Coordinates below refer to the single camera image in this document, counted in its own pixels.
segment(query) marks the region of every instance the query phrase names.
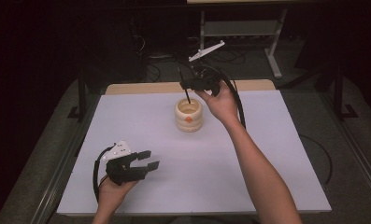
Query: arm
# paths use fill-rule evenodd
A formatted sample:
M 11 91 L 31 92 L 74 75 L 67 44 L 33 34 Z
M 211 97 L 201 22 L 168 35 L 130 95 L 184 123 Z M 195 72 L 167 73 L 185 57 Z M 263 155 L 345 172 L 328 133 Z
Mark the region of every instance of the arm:
M 93 224 L 108 224 L 116 209 L 123 202 L 126 194 L 137 182 L 126 182 L 119 186 L 112 182 L 109 177 L 105 178 L 100 184 L 98 209 L 94 216 Z
M 262 223 L 302 223 L 283 179 L 241 125 L 229 88 L 224 82 L 220 87 L 216 97 L 204 91 L 196 94 L 206 101 L 211 113 L 229 133 L 247 190 Z

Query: shelf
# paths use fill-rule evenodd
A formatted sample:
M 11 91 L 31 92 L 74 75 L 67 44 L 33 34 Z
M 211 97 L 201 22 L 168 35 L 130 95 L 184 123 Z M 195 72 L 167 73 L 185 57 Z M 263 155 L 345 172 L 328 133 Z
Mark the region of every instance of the shelf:
M 278 21 L 206 21 L 205 36 L 273 35 Z

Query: wooden surface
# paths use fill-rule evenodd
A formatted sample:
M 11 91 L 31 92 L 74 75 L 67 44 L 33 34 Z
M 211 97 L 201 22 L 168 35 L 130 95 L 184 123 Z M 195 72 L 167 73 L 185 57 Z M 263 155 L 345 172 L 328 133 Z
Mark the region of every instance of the wooden surface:
M 238 80 L 239 91 L 272 91 L 275 85 L 269 79 Z M 184 92 L 178 82 L 112 84 L 107 87 L 106 95 Z
M 188 0 L 188 4 L 202 3 L 246 3 L 246 2 L 289 2 L 289 0 Z

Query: forearm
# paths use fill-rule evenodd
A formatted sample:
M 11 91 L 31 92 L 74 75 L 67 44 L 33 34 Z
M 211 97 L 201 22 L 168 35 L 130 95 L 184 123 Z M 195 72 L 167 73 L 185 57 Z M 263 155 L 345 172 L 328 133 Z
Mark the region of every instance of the forearm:
M 238 119 L 223 122 L 252 202 L 263 223 L 301 223 L 286 184 Z
M 93 224 L 108 224 L 112 216 L 113 213 L 99 209 L 94 216 Z

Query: mug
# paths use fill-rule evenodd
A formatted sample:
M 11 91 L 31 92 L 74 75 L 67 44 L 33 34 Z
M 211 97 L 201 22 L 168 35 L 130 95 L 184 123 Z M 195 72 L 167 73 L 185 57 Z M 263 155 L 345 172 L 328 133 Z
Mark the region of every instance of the mug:
M 194 99 L 181 99 L 174 108 L 177 127 L 186 133 L 193 133 L 199 130 L 203 125 L 203 106 Z

